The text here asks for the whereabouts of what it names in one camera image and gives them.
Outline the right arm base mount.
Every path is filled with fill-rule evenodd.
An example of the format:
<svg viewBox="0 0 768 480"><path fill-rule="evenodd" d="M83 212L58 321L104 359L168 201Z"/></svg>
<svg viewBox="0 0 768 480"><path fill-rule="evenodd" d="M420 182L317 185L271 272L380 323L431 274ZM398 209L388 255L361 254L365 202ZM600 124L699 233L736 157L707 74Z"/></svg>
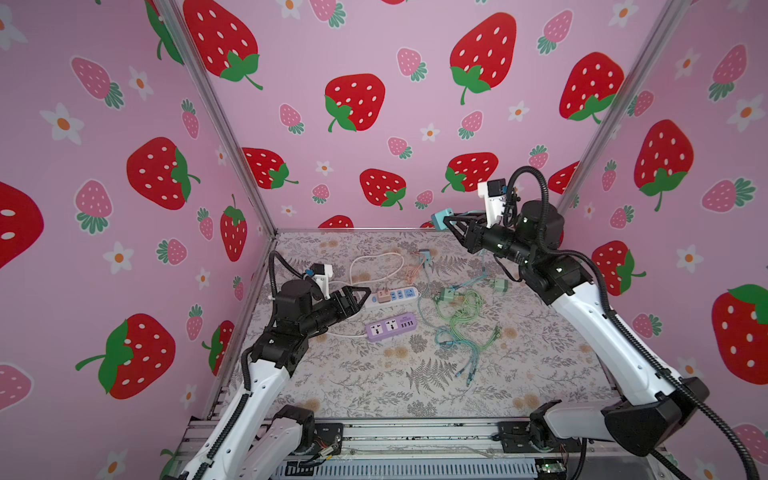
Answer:
<svg viewBox="0 0 768 480"><path fill-rule="evenodd" d="M523 420L498 422L491 439L499 442L505 453L577 453L581 441L556 437L544 420L544 414L559 403L561 400L549 401Z"/></svg>

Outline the purple power strip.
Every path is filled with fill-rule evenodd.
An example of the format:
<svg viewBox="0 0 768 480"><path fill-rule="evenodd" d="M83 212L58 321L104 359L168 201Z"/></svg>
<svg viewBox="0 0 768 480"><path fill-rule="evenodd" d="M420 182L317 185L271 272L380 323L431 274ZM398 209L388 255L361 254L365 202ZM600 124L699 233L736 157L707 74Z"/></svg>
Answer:
<svg viewBox="0 0 768 480"><path fill-rule="evenodd" d="M380 342L394 336L410 333L418 327L413 313L404 313L376 321L365 327L365 335L370 342Z"/></svg>

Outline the light green charger plug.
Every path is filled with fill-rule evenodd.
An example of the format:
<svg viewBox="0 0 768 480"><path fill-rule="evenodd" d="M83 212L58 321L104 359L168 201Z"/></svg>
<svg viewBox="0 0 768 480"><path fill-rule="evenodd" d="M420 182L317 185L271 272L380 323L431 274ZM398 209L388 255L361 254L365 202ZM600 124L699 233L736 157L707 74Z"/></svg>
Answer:
<svg viewBox="0 0 768 480"><path fill-rule="evenodd" d="M509 290L509 281L506 279L493 279L490 281L492 288L495 292L504 294Z"/></svg>

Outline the teal charger plug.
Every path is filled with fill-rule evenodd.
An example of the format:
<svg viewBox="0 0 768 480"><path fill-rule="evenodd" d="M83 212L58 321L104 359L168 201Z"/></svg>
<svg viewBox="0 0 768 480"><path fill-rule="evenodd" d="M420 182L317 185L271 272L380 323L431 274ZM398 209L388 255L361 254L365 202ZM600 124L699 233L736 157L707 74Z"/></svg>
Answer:
<svg viewBox="0 0 768 480"><path fill-rule="evenodd" d="M454 215L454 212L452 209L447 208L441 211L438 211L431 215L431 223L435 230L437 231L446 231L448 227L445 224L445 219L447 217L451 217Z"/></svg>

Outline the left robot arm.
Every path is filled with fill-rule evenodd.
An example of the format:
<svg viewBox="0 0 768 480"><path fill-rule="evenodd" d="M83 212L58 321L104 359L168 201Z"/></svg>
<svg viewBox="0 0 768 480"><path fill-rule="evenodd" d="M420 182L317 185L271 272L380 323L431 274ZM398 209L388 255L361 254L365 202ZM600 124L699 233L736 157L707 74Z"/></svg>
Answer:
<svg viewBox="0 0 768 480"><path fill-rule="evenodd" d="M339 442L324 445L310 409L286 405L262 426L292 379L310 339L357 315L371 295L368 287L329 288L332 268L313 264L300 272L277 251L268 256L272 313L263 333L240 357L242 382L233 402L181 479L269 479L292 454L293 467L311 471L334 456Z"/></svg>

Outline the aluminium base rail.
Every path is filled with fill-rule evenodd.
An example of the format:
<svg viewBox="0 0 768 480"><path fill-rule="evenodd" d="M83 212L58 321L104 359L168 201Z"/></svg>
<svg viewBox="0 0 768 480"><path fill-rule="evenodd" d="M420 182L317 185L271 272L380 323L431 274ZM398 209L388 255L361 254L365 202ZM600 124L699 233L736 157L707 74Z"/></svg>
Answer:
<svg viewBox="0 0 768 480"><path fill-rule="evenodd" d="M523 418L320 419L344 424L341 452L308 471L290 456L269 479L668 479L654 458L606 441L584 440L577 453L505 453L497 423ZM217 424L194 421L164 479L200 450Z"/></svg>

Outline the white blue power strip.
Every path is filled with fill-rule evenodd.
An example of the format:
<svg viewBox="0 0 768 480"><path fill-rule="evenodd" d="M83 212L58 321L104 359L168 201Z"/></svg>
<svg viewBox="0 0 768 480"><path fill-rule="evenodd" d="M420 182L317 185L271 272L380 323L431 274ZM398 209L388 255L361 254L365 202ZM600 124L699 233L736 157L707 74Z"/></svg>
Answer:
<svg viewBox="0 0 768 480"><path fill-rule="evenodd" d="M388 303L379 304L376 299L376 294L378 291L375 291L371 294L371 296L365 302L365 308L378 309L399 306L409 302L417 301L420 298L419 290L415 286L408 286L403 288L389 289L392 300Z"/></svg>

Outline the pink charger plug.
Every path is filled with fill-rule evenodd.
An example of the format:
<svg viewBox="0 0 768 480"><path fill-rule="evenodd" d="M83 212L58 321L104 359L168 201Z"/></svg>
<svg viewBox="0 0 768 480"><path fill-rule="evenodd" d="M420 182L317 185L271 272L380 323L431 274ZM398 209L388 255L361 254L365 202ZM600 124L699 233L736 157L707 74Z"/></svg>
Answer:
<svg viewBox="0 0 768 480"><path fill-rule="evenodd" d="M376 294L376 299L379 304L388 303L392 300L391 293L386 289L379 290Z"/></svg>

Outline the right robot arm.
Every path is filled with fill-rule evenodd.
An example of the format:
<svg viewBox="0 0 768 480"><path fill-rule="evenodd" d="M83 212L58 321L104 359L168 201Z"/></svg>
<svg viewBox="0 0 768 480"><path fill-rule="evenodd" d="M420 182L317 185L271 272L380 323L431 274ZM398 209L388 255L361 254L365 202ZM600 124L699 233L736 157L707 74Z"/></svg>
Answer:
<svg viewBox="0 0 768 480"><path fill-rule="evenodd" d="M539 451L567 439L613 442L637 457L653 457L677 478L682 473L658 448L700 412L727 438L745 475L760 474L747 447L705 400L709 390L684 377L627 326L611 307L605 277L596 263L575 250L560 249L565 219L549 201L547 182L530 166L509 179L478 188L482 212L446 215L433 223L450 231L470 253L487 251L499 265L518 267L522 282L567 320L587 341L613 377L615 403L550 401L529 416L527 438Z"/></svg>

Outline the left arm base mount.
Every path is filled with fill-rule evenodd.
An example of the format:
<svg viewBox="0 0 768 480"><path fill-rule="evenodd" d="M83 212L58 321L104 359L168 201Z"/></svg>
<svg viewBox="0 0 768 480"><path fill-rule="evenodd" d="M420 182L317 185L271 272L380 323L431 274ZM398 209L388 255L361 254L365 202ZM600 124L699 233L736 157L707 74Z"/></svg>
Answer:
<svg viewBox="0 0 768 480"><path fill-rule="evenodd" d="M280 463L287 457L325 459L341 452L344 424L317 423L312 410L284 405L255 444L261 460Z"/></svg>

